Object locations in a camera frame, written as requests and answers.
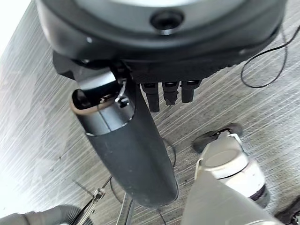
black cylindrical tube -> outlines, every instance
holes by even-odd
[[[134,115],[122,127],[110,132],[106,129],[102,131],[96,127],[98,120],[95,120],[95,115],[91,116],[90,112],[87,116],[81,113],[79,120],[83,127],[99,134],[103,132],[101,135],[88,132],[87,137],[123,189],[141,205],[158,208],[177,198],[178,185],[165,145],[140,88],[136,85],[133,89]],[[97,113],[105,119],[100,107],[97,108]],[[89,118],[92,119],[93,129],[90,128]]]

black cable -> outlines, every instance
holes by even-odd
[[[133,199],[131,199],[130,203],[129,203],[129,207],[128,207],[128,211],[127,211],[127,215],[126,215],[126,223],[128,221],[128,217],[129,217],[129,214],[130,214],[130,208],[132,207],[132,203],[133,203]]]
[[[111,191],[112,191],[114,197],[118,200],[118,202],[120,202],[121,204],[123,204],[123,201],[118,198],[117,193],[115,192],[115,190],[113,188],[112,179],[110,179],[109,183],[110,183]]]
[[[113,176],[110,176],[106,182],[104,183],[104,185],[102,186],[102,188],[105,188],[108,184],[108,182],[113,178]],[[93,202],[93,198],[83,207],[83,209],[78,213],[78,215],[76,216],[76,218],[74,219],[72,225],[75,225],[77,223],[77,220],[82,216],[83,212],[89,207],[89,205]]]
[[[113,178],[113,176],[111,175],[107,180],[106,182],[104,183],[104,185],[102,186],[102,188],[105,188],[108,184],[108,182]]]
[[[164,142],[167,143],[167,145],[169,145],[169,147],[171,147],[171,149],[173,151],[173,154],[174,154],[173,167],[175,167],[176,166],[176,149],[167,139],[165,139],[164,137],[162,139],[163,139]]]
[[[159,215],[160,215],[160,218],[163,220],[164,225],[167,225],[167,223],[165,222],[165,219],[164,219],[163,215],[161,215],[160,209],[157,209],[157,211],[158,211],[158,213],[159,213]]]
[[[244,85],[246,85],[247,87],[250,87],[250,88],[264,88],[264,87],[267,87],[268,85],[274,83],[274,82],[280,77],[280,75],[282,74],[282,72],[283,72],[283,70],[284,70],[284,68],[285,68],[286,61],[287,61],[287,57],[288,57],[288,48],[287,48],[287,46],[288,46],[288,45],[296,38],[296,36],[298,35],[299,31],[300,31],[300,26],[296,29],[296,31],[295,31],[295,33],[293,34],[292,38],[287,42],[287,41],[286,41],[286,37],[285,37],[285,33],[284,33],[283,29],[281,29],[281,34],[282,34],[282,39],[283,39],[284,44],[281,45],[281,46],[278,46],[278,47],[276,47],[276,48],[271,48],[271,49],[269,49],[269,50],[266,50],[266,51],[264,51],[264,52],[261,52],[261,53],[255,55],[254,57],[252,57],[251,59],[249,59],[249,60],[246,62],[246,64],[243,66],[243,68],[242,68],[242,70],[241,70],[241,73],[240,73],[240,80],[242,81],[242,83],[243,83]],[[245,67],[246,67],[246,65],[248,65],[252,60],[256,59],[257,57],[259,57],[259,56],[261,56],[261,55],[267,54],[267,53],[269,53],[269,52],[272,52],[272,51],[275,51],[275,50],[278,50],[278,49],[281,49],[281,48],[285,48],[285,58],[284,58],[284,62],[283,62],[283,64],[282,64],[282,67],[281,67],[279,73],[277,74],[277,76],[276,76],[273,80],[271,80],[269,83],[264,84],[264,85],[260,85],[260,86],[252,86],[252,85],[250,85],[250,84],[247,84],[247,83],[245,82],[245,80],[244,80],[244,72],[245,72]]]
[[[83,208],[82,210],[77,214],[77,216],[75,217],[75,219],[73,220],[72,225],[76,225],[76,223],[78,222],[78,219],[81,218],[83,212],[89,207],[89,205],[93,202],[93,199],[91,199]]]

black power cord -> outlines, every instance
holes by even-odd
[[[118,202],[120,202],[121,204],[123,204],[123,201],[119,199],[119,197],[117,196],[116,191],[115,191],[114,188],[113,188],[112,179],[109,181],[109,183],[110,183],[111,191],[112,191],[114,197],[118,200]]]
[[[264,52],[261,52],[261,53],[255,55],[255,56],[253,56],[251,59],[249,59],[249,60],[246,62],[246,64],[243,66],[243,68],[242,68],[242,70],[241,70],[241,73],[240,73],[240,80],[242,81],[242,83],[243,83],[244,85],[246,85],[247,87],[250,87],[250,88],[256,88],[256,89],[258,89],[258,88],[264,88],[264,87],[267,87],[268,85],[274,83],[274,82],[280,77],[280,75],[282,74],[282,72],[283,72],[283,70],[284,70],[284,68],[285,68],[286,61],[287,61],[287,57],[288,57],[288,47],[287,47],[287,46],[288,46],[288,45],[296,38],[296,36],[298,35],[299,31],[300,31],[300,26],[296,29],[296,31],[295,31],[295,33],[293,34],[292,38],[287,42],[287,41],[286,41],[286,37],[285,37],[285,33],[284,33],[283,29],[281,29],[281,35],[282,35],[282,39],[283,39],[284,44],[281,45],[281,46],[278,46],[278,47],[276,47],[276,48],[271,48],[271,49],[269,49],[269,50],[266,50],[266,51],[264,51]],[[281,48],[285,48],[285,58],[284,58],[284,61],[283,61],[283,64],[282,64],[282,67],[281,67],[279,73],[277,74],[277,76],[276,76],[273,80],[271,80],[271,81],[270,81],[269,83],[267,83],[267,84],[260,85],[260,86],[253,86],[253,85],[250,85],[250,84],[248,84],[248,83],[245,82],[245,80],[244,80],[244,72],[245,72],[245,68],[246,68],[246,66],[247,66],[252,60],[256,59],[257,57],[259,57],[259,56],[261,56],[261,55],[267,54],[267,53],[272,52],[272,51],[279,50],[279,49],[281,49]]]
[[[161,210],[157,209],[157,212],[158,212],[160,218],[162,219],[162,221],[164,222],[164,225],[167,225],[167,223],[165,222],[165,219],[164,219],[163,215],[161,214]]]
[[[113,178],[113,176],[110,176],[106,182],[104,183],[104,185],[102,186],[102,188],[105,188],[108,184],[108,182]],[[78,221],[78,219],[82,216],[83,212],[89,207],[89,205],[91,205],[91,203],[93,202],[93,199],[91,199],[83,208],[82,210],[78,213],[78,215],[75,217],[72,225],[75,225]]]

